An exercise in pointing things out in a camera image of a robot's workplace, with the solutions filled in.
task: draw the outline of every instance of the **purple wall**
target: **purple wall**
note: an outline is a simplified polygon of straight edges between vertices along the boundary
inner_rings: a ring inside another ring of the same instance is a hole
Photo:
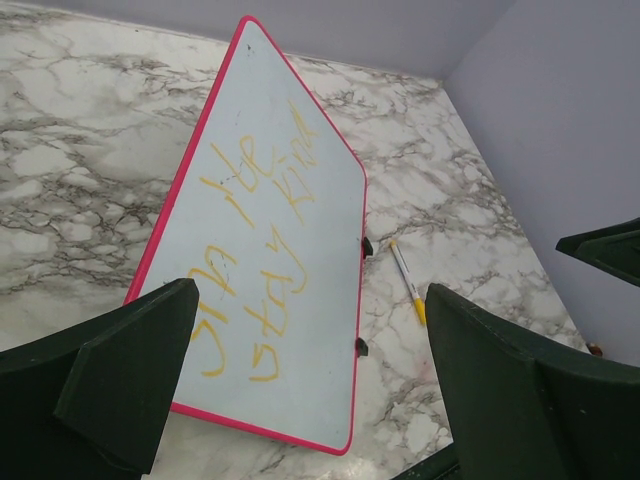
[[[514,0],[36,0],[229,40],[243,15],[291,53],[445,78]]]
[[[445,83],[574,322],[640,365],[640,289],[555,252],[640,216],[640,2],[519,0]]]

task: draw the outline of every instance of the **marble countertop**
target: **marble countertop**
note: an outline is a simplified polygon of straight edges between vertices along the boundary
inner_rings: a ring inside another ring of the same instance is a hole
[[[0,351],[117,308],[227,44],[0,4]],[[354,440],[333,457],[170,414],[153,479],[388,479],[451,442],[421,294],[583,342],[441,85],[291,57],[369,176]]]

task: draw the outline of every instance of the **pink border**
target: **pink border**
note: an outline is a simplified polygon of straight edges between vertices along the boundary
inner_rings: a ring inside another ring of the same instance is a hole
[[[215,81],[213,83],[213,88],[211,89],[211,93],[209,93],[209,96],[207,97],[207,101],[204,104],[204,108],[202,109],[202,113],[200,114],[200,118],[198,119],[198,123],[196,124],[196,127],[195,127],[195,129],[193,131],[193,134],[191,135],[191,140],[189,140],[189,145],[187,145],[187,149],[186,149],[186,151],[184,153],[184,157],[182,158],[182,162],[180,163],[180,166],[178,167],[178,171],[176,173],[176,176],[175,176],[175,178],[173,180],[173,183],[171,184],[171,188],[169,189],[169,193],[167,194],[167,199],[165,200],[165,203],[162,206],[162,210],[160,211],[160,216],[158,217],[158,221],[156,222],[156,225],[155,225],[155,227],[153,229],[153,232],[151,233],[151,237],[150,237],[149,242],[147,243],[147,246],[146,246],[146,248],[144,250],[144,253],[142,255],[142,259],[140,260],[140,264],[138,265],[138,269],[136,271],[136,274],[135,274],[135,276],[133,278],[133,281],[131,282],[131,286],[129,287],[129,291],[127,292],[127,296],[125,297],[125,301],[124,301],[125,304],[131,302],[132,300],[135,300],[136,298],[138,298],[138,295],[140,294],[140,289],[142,288],[142,285],[144,284],[144,280],[147,277],[147,273],[149,272],[149,268],[151,266],[151,262],[153,260],[153,257],[155,255],[155,253],[156,253],[156,250],[158,248],[158,244],[160,243],[160,239],[162,238],[162,234],[164,232],[164,229],[167,226],[167,222],[169,221],[169,217],[171,215],[171,211],[173,210],[173,206],[175,205],[176,199],[178,198],[178,193],[180,192],[180,188],[182,187],[182,182],[184,181],[184,178],[185,178],[185,176],[187,174],[187,170],[189,169],[189,165],[191,164],[191,159],[193,158],[193,155],[194,155],[194,153],[196,151],[196,147],[198,146],[198,142],[200,141],[200,137],[202,136],[202,132],[204,130],[205,124],[207,123],[209,115],[211,114],[211,110],[213,109],[213,104],[215,103],[216,97],[218,96],[218,92],[220,91],[220,87],[222,86],[222,82],[224,81],[224,77],[225,77],[225,75],[227,73],[227,70],[229,68],[229,64],[231,63],[231,59],[233,58],[233,54],[234,54],[234,52],[236,50],[236,47],[238,46],[238,42],[240,40],[242,32],[244,31],[244,27],[249,22],[255,23],[258,27],[260,27],[260,29],[263,31],[263,33],[267,36],[267,38],[269,39],[271,44],[274,46],[274,48],[278,51],[278,53],[280,54],[282,59],[285,61],[287,66],[291,69],[291,72],[296,76],[296,78],[298,79],[300,84],[304,87],[304,89],[307,91],[307,93],[309,94],[311,99],[315,102],[315,104],[318,106],[320,111],[324,114],[324,116],[327,119],[327,121],[329,122],[329,124],[333,127],[333,129],[336,131],[336,133],[340,136],[340,138],[344,142],[345,146],[349,149],[349,151],[353,155],[353,158],[358,162],[358,165],[360,165],[360,168],[362,168],[362,173],[364,175],[364,181],[365,181],[365,184],[364,184],[364,200],[363,200],[363,204],[362,204],[362,238],[364,238],[364,219],[365,219],[366,204],[367,204],[367,174],[365,172],[364,165],[362,164],[360,159],[358,159],[358,157],[356,156],[355,152],[351,149],[351,147],[349,146],[347,141],[344,139],[342,134],[338,131],[336,126],[333,124],[333,122],[331,121],[329,116],[324,111],[324,109],[320,106],[320,104],[315,99],[315,97],[313,96],[311,91],[304,84],[304,82],[302,81],[300,76],[293,69],[293,67],[291,66],[291,63],[289,63],[289,61],[285,57],[285,55],[282,52],[282,50],[280,50],[280,48],[278,48],[276,43],[273,41],[273,38],[271,38],[271,35],[269,35],[269,33],[265,30],[265,28],[262,26],[262,24],[256,18],[247,15],[247,16],[243,17],[242,20],[240,20],[240,23],[238,24],[238,28],[236,29],[235,33],[233,34],[233,38],[231,39],[231,44],[229,46],[229,49],[227,50],[227,53],[226,53],[226,55],[224,57],[224,60],[222,61],[222,66],[220,67],[220,71],[218,72],[218,75],[216,76],[216,79],[215,79]],[[362,271],[363,271],[363,266],[364,266],[364,257],[361,257],[361,260],[360,260],[360,279],[359,279],[359,287],[360,288],[358,289],[358,312],[357,312],[357,320],[356,320],[356,338],[358,337],[358,332],[360,331],[360,301],[361,301],[361,297],[362,297],[361,290],[362,290]],[[349,447],[351,446],[351,441],[353,439],[353,419],[354,419],[354,411],[355,411],[356,370],[357,370],[357,366],[358,366],[357,359],[358,359],[358,356],[357,356],[357,352],[356,352],[355,346],[354,346],[354,351],[353,351],[353,364],[354,364],[353,365],[353,390],[352,390],[352,393],[351,393],[351,423],[350,423],[350,427],[349,427],[349,438],[347,440],[347,444],[342,449],[335,449],[333,447],[328,447],[326,445],[321,445],[321,444],[318,444],[318,443],[310,442],[308,440],[292,437],[290,435],[285,435],[285,434],[280,433],[280,432],[276,432],[276,431],[273,431],[273,430],[268,430],[268,429],[265,429],[265,428],[262,428],[262,427],[257,427],[255,425],[251,425],[251,424],[248,424],[248,423],[245,423],[245,422],[241,422],[239,420],[234,420],[232,418],[223,417],[223,416],[220,416],[220,415],[216,415],[215,413],[206,412],[206,411],[199,410],[197,408],[189,407],[187,405],[183,405],[183,404],[176,403],[176,402],[174,402],[171,405],[171,410],[174,411],[174,412],[177,412],[177,413],[182,413],[184,415],[189,415],[189,416],[192,416],[192,417],[200,418],[202,420],[206,420],[206,421],[209,421],[209,422],[218,423],[220,425],[225,425],[225,426],[228,426],[228,427],[237,428],[239,430],[246,430],[248,432],[255,433],[255,434],[262,435],[262,436],[269,437],[269,438],[273,438],[275,440],[280,440],[280,441],[287,442],[287,443],[293,443],[293,444],[296,444],[296,445],[301,445],[303,447],[311,448],[311,449],[314,449],[314,450],[319,450],[321,452],[330,453],[330,454],[333,454],[333,455],[344,455],[349,450]]]

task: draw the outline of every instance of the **dry erase marker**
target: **dry erase marker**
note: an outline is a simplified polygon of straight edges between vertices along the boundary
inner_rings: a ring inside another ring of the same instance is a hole
[[[409,293],[411,293],[411,298],[413,298],[413,305],[416,307],[416,312],[418,312],[420,323],[426,326],[427,314],[425,312],[424,302],[422,301],[422,298],[420,298],[416,286],[413,284],[411,278],[409,277],[409,268],[407,267],[407,263],[404,261],[402,253],[400,253],[400,249],[398,248],[395,240],[391,240],[391,251],[393,252],[393,256],[396,257],[396,262],[398,262],[398,266],[400,267],[400,271],[402,272],[402,277],[407,284]]]

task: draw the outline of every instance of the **whiteboard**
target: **whiteboard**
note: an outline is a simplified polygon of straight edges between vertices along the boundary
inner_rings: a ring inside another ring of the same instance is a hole
[[[365,193],[362,164],[244,18],[127,295],[198,285],[174,411],[347,451]]]

